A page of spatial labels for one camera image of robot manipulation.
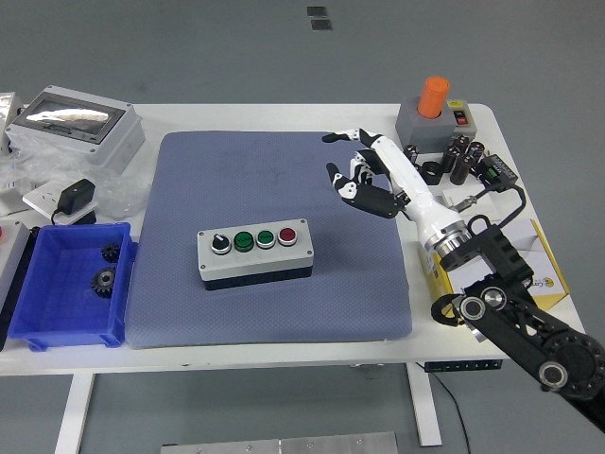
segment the blue plastic bin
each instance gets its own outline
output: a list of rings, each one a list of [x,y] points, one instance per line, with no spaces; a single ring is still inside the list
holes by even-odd
[[[101,255],[109,243],[120,246],[117,263]],[[127,223],[40,229],[9,337],[27,341],[33,352],[63,345],[122,345],[136,246]],[[112,297],[102,298],[91,281],[108,267],[115,267]]]

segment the gray mat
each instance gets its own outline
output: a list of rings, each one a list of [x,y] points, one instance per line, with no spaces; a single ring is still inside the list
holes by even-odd
[[[360,146],[326,145],[321,136],[192,131],[164,138],[132,272],[130,345],[379,341],[409,334],[395,221],[339,199],[325,164],[348,172]],[[308,219],[311,277],[204,288],[199,230],[291,218]]]

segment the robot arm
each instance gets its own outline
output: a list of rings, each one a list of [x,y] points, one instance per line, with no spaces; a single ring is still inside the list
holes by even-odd
[[[326,143],[336,140],[360,141],[375,153],[375,157],[362,162],[355,156],[351,168],[367,166],[372,173],[385,173],[389,177],[390,193],[371,186],[367,180],[349,180],[334,164],[328,164],[326,167],[332,184],[345,202],[384,218],[393,218],[399,211],[403,211],[410,220],[416,222],[421,244],[427,250],[435,249],[440,255],[446,254],[469,237],[460,214],[435,200],[416,168],[392,140],[364,130],[333,132],[325,135],[322,140]]]
[[[412,163],[388,138],[348,130],[328,134],[322,140],[358,140],[369,148],[353,158],[351,180],[334,164],[327,165],[332,184],[345,202],[385,218],[403,211],[416,222],[421,244],[438,253],[446,271],[478,255],[491,268],[492,274],[462,294],[445,295],[435,302],[433,318],[450,325],[467,323],[541,383],[543,391],[558,393],[605,432],[605,350],[595,339],[536,306],[527,291],[533,270],[500,229],[514,216],[500,225],[481,217],[488,226],[475,234],[458,212],[435,201]],[[381,173],[389,178],[390,192],[372,186],[372,176]],[[523,190],[514,185],[506,188],[517,190],[523,207]],[[454,318],[443,316],[447,307],[453,307]]]

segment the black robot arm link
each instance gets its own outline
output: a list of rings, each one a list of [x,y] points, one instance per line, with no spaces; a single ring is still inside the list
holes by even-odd
[[[441,265],[451,271],[477,255],[493,273],[462,294],[439,299],[433,308],[436,320],[443,322],[442,309],[451,303],[457,323],[476,329],[533,376],[544,391],[558,393],[605,432],[602,345],[537,307],[527,291],[533,271],[496,225],[473,235],[446,255]]]

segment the table leg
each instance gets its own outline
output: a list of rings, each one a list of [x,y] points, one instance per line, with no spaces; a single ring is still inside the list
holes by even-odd
[[[74,374],[55,454],[78,454],[95,374]]]
[[[441,434],[428,374],[412,362],[407,363],[406,368],[420,444],[441,446]]]

